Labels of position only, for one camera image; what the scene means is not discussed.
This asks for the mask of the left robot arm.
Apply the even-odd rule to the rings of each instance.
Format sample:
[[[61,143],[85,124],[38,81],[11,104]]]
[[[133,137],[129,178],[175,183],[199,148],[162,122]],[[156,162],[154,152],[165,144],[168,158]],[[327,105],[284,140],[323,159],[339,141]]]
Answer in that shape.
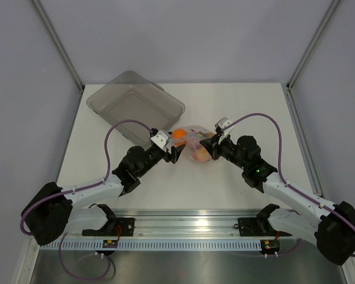
[[[129,194],[161,160],[175,164],[184,148],[173,146],[164,151],[155,144],[147,150],[133,146],[116,169],[96,182],[64,188],[56,182],[45,184],[23,209],[21,232],[33,236],[40,246],[76,231],[90,237],[119,237],[121,223],[102,201]]]

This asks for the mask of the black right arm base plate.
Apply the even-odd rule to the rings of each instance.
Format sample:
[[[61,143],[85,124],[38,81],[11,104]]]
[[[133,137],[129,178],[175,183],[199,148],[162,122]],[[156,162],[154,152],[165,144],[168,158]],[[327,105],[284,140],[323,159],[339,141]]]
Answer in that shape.
[[[290,237],[286,232],[277,232],[269,224],[261,228],[256,217],[238,218],[233,228],[238,230],[240,237]]]

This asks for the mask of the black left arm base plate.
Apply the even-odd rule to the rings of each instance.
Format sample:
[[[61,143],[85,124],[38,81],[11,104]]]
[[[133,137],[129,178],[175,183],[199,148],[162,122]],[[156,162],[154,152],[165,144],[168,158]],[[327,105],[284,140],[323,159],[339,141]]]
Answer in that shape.
[[[108,220],[100,229],[85,229],[85,237],[132,237],[134,234],[135,218],[117,218],[116,221]]]

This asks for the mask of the clear zip top bag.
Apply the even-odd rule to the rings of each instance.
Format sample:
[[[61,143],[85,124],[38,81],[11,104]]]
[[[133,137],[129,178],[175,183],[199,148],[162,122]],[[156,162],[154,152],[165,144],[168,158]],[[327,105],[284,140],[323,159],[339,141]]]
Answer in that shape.
[[[194,160],[192,155],[194,154],[195,150],[202,147],[199,142],[206,138],[211,138],[215,135],[212,131],[200,125],[190,125],[190,126],[185,126],[180,128],[183,128],[188,133],[188,135],[186,136],[186,144],[183,152],[186,156],[190,157],[192,160]]]

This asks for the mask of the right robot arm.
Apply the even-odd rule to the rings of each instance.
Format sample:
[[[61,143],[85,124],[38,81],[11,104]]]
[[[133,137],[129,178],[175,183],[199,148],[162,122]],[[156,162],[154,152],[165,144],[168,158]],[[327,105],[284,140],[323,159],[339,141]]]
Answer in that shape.
[[[242,169],[245,183],[272,196],[288,209],[269,205],[259,212],[257,229],[262,234],[274,230],[288,233],[313,244],[331,263],[343,265],[355,257],[355,209],[347,202],[335,204],[305,192],[285,181],[274,166],[261,157],[252,136],[244,135],[233,143],[215,135],[200,142],[216,160],[220,157]]]

